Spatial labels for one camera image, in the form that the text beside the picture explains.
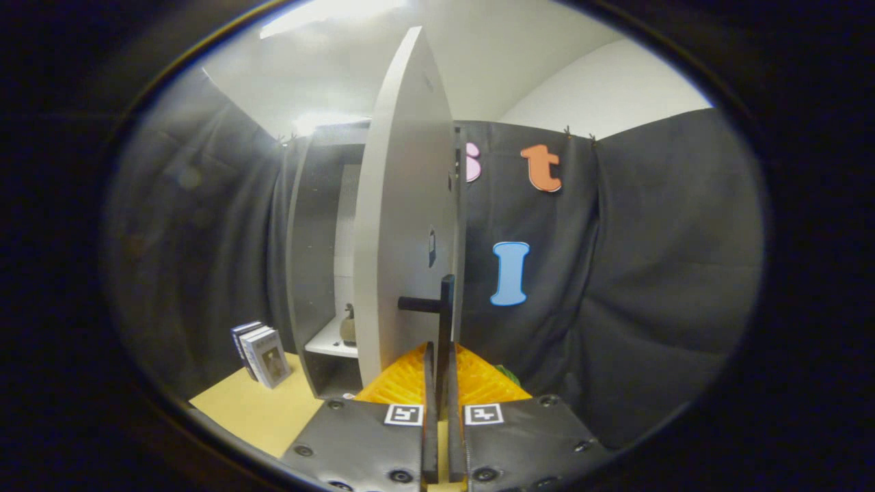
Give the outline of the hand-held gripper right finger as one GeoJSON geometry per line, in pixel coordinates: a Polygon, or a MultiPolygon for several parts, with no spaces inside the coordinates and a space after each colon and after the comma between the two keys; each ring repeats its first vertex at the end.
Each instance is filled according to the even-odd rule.
{"type": "Polygon", "coordinates": [[[453,482],[468,491],[566,491],[612,455],[559,396],[531,396],[471,350],[450,350],[453,482]]]}

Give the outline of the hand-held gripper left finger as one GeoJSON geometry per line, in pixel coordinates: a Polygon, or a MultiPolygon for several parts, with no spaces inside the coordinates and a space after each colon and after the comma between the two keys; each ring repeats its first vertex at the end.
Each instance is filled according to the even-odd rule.
{"type": "Polygon", "coordinates": [[[434,347],[426,342],[393,368],[412,368],[416,404],[329,398],[280,461],[325,488],[346,491],[425,491],[438,473],[438,414],[434,347]]]}

